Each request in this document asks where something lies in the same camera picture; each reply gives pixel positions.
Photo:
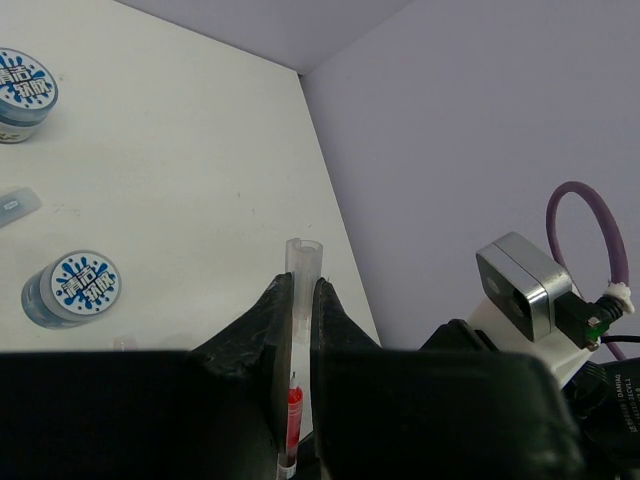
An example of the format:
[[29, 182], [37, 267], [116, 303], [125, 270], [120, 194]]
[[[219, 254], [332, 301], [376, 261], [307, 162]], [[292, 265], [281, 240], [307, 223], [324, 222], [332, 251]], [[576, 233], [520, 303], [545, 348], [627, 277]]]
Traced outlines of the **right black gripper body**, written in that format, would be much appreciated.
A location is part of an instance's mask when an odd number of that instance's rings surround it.
[[464, 320], [452, 319], [439, 326], [420, 351], [497, 352], [498, 348], [482, 330]]

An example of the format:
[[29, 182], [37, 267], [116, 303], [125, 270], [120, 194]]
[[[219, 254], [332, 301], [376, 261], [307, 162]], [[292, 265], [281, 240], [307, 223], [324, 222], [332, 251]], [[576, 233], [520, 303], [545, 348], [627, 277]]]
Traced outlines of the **blue glue stick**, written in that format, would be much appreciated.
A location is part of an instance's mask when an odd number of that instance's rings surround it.
[[34, 213], [41, 206], [41, 199], [29, 187], [20, 187], [2, 194], [0, 227], [4, 228]]

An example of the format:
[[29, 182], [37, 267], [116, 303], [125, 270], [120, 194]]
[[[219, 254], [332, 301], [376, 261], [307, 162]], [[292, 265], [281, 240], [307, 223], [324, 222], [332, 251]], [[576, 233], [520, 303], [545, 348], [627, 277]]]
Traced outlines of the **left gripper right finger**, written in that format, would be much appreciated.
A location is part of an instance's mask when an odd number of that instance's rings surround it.
[[314, 292], [316, 453], [326, 479], [577, 479], [580, 434], [538, 359], [486, 349], [389, 350]]

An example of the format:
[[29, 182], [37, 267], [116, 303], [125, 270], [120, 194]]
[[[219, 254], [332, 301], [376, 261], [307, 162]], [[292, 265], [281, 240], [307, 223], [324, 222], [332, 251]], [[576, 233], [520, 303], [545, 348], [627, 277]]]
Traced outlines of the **blue white putty jar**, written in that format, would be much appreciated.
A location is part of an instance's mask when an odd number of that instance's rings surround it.
[[24, 285], [21, 304], [35, 324], [52, 330], [86, 325], [113, 307], [122, 290], [114, 262], [92, 250], [67, 253]]
[[18, 50], [1, 49], [1, 142], [18, 144], [41, 127], [59, 98], [50, 71]]

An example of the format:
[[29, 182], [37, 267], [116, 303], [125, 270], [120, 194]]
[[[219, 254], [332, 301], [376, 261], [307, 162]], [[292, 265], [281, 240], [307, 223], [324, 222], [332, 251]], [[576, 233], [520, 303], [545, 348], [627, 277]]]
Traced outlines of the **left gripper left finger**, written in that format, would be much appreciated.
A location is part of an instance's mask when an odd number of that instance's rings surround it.
[[293, 279], [191, 351], [1, 357], [5, 479], [273, 479], [284, 452]]

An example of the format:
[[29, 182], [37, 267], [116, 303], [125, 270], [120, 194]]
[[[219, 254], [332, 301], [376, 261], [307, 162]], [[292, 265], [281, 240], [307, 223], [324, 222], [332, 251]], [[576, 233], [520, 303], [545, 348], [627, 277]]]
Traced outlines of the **red gel pen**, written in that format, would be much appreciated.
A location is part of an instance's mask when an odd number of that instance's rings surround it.
[[299, 385], [296, 373], [293, 373], [288, 390], [288, 417], [285, 452], [281, 454], [278, 459], [277, 478], [280, 480], [292, 479], [296, 473], [303, 400], [303, 390]]

